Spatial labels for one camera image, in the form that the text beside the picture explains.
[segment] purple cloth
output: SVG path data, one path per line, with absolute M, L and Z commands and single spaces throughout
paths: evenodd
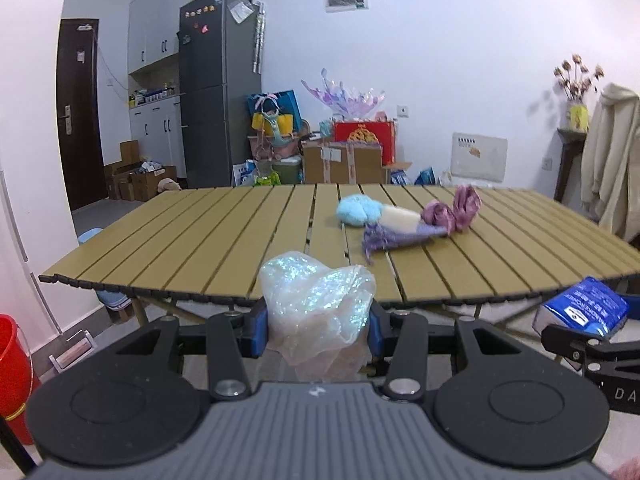
M 398 233 L 380 224 L 366 224 L 362 236 L 362 250 L 371 264 L 371 253 L 409 245 L 420 245 L 434 236 L 446 236 L 445 227 L 418 224 L 415 233 Z
M 456 231 L 471 225 L 478 214 L 482 201 L 472 186 L 459 186 L 453 197 L 453 215 L 456 217 Z
M 422 210 L 420 217 L 425 224 L 445 227 L 448 235 L 456 229 L 456 217 L 453 215 L 453 211 L 439 200 L 429 202 L 427 207 Z

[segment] dark brown door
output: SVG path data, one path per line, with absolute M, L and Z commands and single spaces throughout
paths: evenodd
M 95 86 L 98 20 L 62 20 L 56 111 L 71 211 L 107 197 Z

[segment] table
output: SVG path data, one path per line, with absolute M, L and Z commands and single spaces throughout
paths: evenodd
M 451 203 L 453 189 L 334 184 L 165 191 L 74 249 L 40 276 L 47 283 L 123 292 L 170 312 L 178 300 L 250 306 L 258 270 L 286 251 L 330 267 L 365 265 L 362 229 L 335 216 L 340 197 L 363 192 L 420 211 Z M 376 299 L 388 306 L 476 305 L 547 297 L 594 276 L 640 272 L 640 252 L 530 190 L 478 190 L 471 228 L 424 246 L 375 253 Z
M 556 181 L 554 200 L 562 202 L 566 184 L 569 182 L 569 174 L 574 165 L 574 158 L 582 153 L 587 134 L 584 132 L 576 132 L 575 130 L 558 128 L 558 135 L 560 135 L 560 140 L 562 140 L 562 155 L 560 156 L 560 168 L 558 171 L 558 180 Z

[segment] white cabinet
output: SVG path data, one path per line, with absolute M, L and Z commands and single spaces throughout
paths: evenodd
M 129 9 L 129 73 L 178 52 L 180 7 L 191 0 L 133 0 Z
M 131 138 L 138 141 L 143 158 L 175 166 L 178 177 L 186 177 L 180 100 L 156 101 L 130 110 Z

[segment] beige coat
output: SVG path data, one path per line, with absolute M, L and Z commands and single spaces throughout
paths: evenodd
M 607 85 L 582 154 L 582 204 L 600 227 L 631 241 L 640 233 L 640 97 Z

